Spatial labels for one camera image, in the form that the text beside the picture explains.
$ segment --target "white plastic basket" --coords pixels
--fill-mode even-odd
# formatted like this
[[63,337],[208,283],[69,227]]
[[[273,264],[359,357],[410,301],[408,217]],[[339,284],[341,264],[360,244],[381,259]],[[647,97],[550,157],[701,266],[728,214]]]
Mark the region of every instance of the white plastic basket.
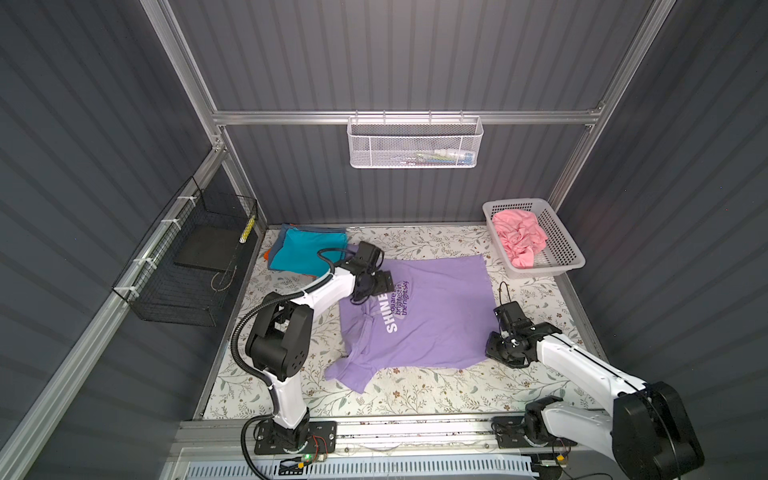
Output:
[[349,163],[354,168],[472,168],[483,129],[480,118],[429,119],[350,117]]
[[[538,224],[549,237],[547,247],[534,257],[534,266],[532,268],[515,268],[509,261],[507,252],[502,246],[502,241],[496,233],[492,218],[502,210],[526,210],[536,214]],[[582,268],[584,266],[584,255],[576,246],[576,242],[571,238],[568,230],[558,218],[558,215],[552,210],[546,200],[541,198],[515,198],[513,200],[497,200],[495,202],[486,202],[482,206],[485,214],[485,221],[488,224],[488,230],[491,232],[491,239],[502,256],[504,268],[511,279],[529,278],[532,276],[555,276],[565,273],[569,270]]]

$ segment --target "red wire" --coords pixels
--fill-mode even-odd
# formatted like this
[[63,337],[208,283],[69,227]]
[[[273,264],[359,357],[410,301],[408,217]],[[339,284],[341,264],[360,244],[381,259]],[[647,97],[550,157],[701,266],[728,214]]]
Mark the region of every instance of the red wire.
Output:
[[326,443],[326,440],[323,437],[320,437],[320,440],[323,440],[323,444],[326,446],[326,455],[328,455],[328,444]]
[[315,441],[315,458],[312,459],[312,461],[314,462],[315,460],[317,460],[317,453],[320,451],[320,445],[317,443],[317,437],[316,436],[312,435],[312,439]]

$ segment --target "gray corrugated wall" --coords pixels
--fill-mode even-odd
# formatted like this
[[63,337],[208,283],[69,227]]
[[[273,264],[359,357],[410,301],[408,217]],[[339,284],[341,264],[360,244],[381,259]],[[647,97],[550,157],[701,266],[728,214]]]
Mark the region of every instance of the gray corrugated wall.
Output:
[[[138,2],[0,3],[0,84],[3,445],[210,145]],[[173,432],[141,416],[188,418],[212,336],[126,320],[29,478],[153,471]]]
[[220,110],[597,106],[643,0],[172,0]]
[[346,129],[229,126],[271,223],[482,220],[482,204],[547,197],[581,125],[489,125],[475,168],[370,170],[349,165]]
[[[217,108],[598,105],[647,1],[173,0]],[[485,126],[468,170],[356,170],[342,127],[229,127],[270,223],[482,220],[548,197],[580,126]]]
[[678,0],[559,212],[608,357],[674,386],[707,455],[768,456],[768,2]]

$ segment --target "floral tablecloth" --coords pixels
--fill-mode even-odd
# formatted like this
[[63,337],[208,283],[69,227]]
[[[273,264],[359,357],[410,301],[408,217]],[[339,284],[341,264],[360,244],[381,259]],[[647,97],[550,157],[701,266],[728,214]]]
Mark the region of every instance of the floral tablecloth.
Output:
[[[277,230],[267,231],[263,252],[274,243],[277,233]],[[521,304],[529,318],[534,322],[553,323],[581,343],[554,278],[508,280],[485,226],[349,230],[350,243],[361,240],[380,247],[388,258],[404,260],[481,254],[485,257],[497,301],[498,285],[507,281],[512,299]],[[306,275],[270,271],[260,257],[240,312],[244,314],[257,306],[269,292],[292,293],[310,281],[312,278]],[[502,295],[506,301],[506,290]],[[241,349],[249,331],[248,326],[243,329]],[[510,369],[490,359],[463,370],[416,367],[380,370],[366,391],[358,394],[335,380],[326,381],[323,375],[329,364],[345,354],[339,307],[335,305],[313,325],[309,357],[302,368],[302,390],[312,417],[521,411],[531,400],[553,394],[576,406],[597,407],[574,383],[538,362],[527,369]],[[240,370],[227,350],[204,418],[241,419],[268,413],[271,409],[264,384]]]

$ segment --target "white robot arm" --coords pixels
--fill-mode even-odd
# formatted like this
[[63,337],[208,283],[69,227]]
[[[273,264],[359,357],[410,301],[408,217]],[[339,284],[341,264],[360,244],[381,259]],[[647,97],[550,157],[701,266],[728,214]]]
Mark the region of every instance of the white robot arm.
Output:
[[[233,333],[233,357],[240,368],[262,379],[270,389],[275,434],[289,448],[304,444],[309,410],[301,392],[301,367],[306,360],[314,318],[342,298],[353,302],[392,291],[389,272],[381,271],[382,252],[361,242],[352,258],[331,263],[330,271],[301,292],[267,295]],[[546,397],[526,406],[521,430],[535,445],[570,439],[615,460],[632,480],[671,480],[703,464],[703,453],[677,392],[659,382],[648,385],[584,351],[550,323],[533,324],[516,302],[494,310],[501,332],[491,333],[486,355],[512,368],[542,362],[560,372],[603,410],[579,409],[563,399]],[[256,317],[245,352],[237,338]],[[276,324],[289,321],[283,332]]]
[[579,409],[557,397],[531,402],[521,429],[529,442],[581,443],[615,460],[632,480],[671,480],[703,464],[696,434],[672,387],[649,385],[586,352],[550,323],[534,324],[517,302],[494,313],[501,332],[488,338],[487,356],[512,368],[541,362],[604,409]]

